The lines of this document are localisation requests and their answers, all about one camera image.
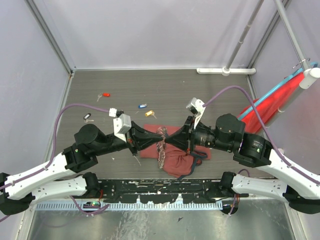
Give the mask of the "key with yellow tag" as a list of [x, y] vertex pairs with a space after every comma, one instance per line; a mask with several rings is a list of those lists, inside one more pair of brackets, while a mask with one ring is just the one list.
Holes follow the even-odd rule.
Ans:
[[144, 114], [146, 117], [154, 117], [154, 118], [157, 118], [155, 116], [155, 112], [153, 110], [149, 110], [147, 111], [145, 114]]

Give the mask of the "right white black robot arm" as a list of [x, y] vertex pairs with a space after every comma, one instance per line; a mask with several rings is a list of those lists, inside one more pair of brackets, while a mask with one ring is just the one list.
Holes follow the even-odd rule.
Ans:
[[223, 196], [260, 195], [285, 202], [304, 214], [320, 212], [320, 177], [286, 158], [262, 136], [245, 132], [244, 122], [228, 113], [218, 117], [214, 129], [194, 123], [193, 117], [188, 117], [165, 142], [187, 153], [196, 146], [233, 153], [233, 160], [240, 165], [274, 176], [257, 179], [226, 171], [219, 182]]

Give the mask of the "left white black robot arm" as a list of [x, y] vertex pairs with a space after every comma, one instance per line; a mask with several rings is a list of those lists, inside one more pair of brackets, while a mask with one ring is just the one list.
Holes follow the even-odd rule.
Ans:
[[162, 141], [163, 137], [139, 127], [134, 122], [117, 126], [104, 134], [96, 125], [86, 124], [74, 135], [75, 143], [49, 161], [25, 172], [0, 175], [0, 211], [15, 215], [30, 205], [50, 198], [87, 196], [95, 198], [100, 185], [88, 170], [98, 163], [98, 156], [129, 149], [133, 155]]

